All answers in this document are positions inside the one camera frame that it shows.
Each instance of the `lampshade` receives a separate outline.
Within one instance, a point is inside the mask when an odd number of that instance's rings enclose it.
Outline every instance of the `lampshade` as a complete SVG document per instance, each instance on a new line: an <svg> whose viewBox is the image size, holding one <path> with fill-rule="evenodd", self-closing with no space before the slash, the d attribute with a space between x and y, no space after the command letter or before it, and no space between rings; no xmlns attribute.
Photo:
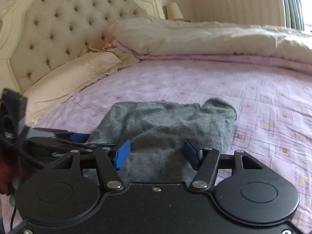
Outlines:
<svg viewBox="0 0 312 234"><path fill-rule="evenodd" d="M184 18L176 2L172 2L167 5L167 15L168 19L171 20Z"/></svg>

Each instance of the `pink fabric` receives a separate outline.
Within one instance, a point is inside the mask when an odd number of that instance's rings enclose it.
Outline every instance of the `pink fabric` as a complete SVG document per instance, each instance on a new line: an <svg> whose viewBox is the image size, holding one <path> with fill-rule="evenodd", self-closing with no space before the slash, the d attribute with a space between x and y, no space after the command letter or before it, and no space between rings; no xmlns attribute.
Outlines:
<svg viewBox="0 0 312 234"><path fill-rule="evenodd" d="M311 65L246 55L141 61L83 89L38 127L91 133L116 102L203 104L221 97L238 113L227 153L243 149L293 183L300 193L293 223L308 233L312 231L311 71ZM220 170L217 182L228 176L227 170Z"/></svg>

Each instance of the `patterned bedsheet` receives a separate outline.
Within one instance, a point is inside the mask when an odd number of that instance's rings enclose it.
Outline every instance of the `patterned bedsheet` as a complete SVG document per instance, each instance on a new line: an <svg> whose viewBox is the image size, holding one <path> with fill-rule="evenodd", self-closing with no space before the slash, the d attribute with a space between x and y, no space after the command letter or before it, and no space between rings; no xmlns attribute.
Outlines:
<svg viewBox="0 0 312 234"><path fill-rule="evenodd" d="M243 149L293 183L300 192L293 223L308 233L312 231L310 70L309 65L283 59L239 55L141 61L82 90L38 127L91 133L119 101L203 104L222 97L238 113L228 154ZM220 170L217 182L229 175Z"/></svg>

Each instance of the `gray towel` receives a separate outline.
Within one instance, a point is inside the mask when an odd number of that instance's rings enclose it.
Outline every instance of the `gray towel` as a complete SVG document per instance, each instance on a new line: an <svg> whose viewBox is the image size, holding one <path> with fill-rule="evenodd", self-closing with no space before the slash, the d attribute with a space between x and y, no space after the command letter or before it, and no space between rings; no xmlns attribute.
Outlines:
<svg viewBox="0 0 312 234"><path fill-rule="evenodd" d="M188 183L196 172L182 153L185 139L225 153L235 120L235 109L219 98L202 106L120 102L113 105L88 143L131 140L131 154L119 171L126 183Z"/></svg>

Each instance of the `pillowcase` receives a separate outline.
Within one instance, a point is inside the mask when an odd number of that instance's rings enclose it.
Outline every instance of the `pillowcase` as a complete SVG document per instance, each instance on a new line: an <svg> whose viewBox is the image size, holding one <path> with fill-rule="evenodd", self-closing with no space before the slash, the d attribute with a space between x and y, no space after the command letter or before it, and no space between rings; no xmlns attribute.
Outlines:
<svg viewBox="0 0 312 234"><path fill-rule="evenodd" d="M89 52L45 75L27 91L26 124L35 126L81 89L128 66L110 52Z"/></svg>

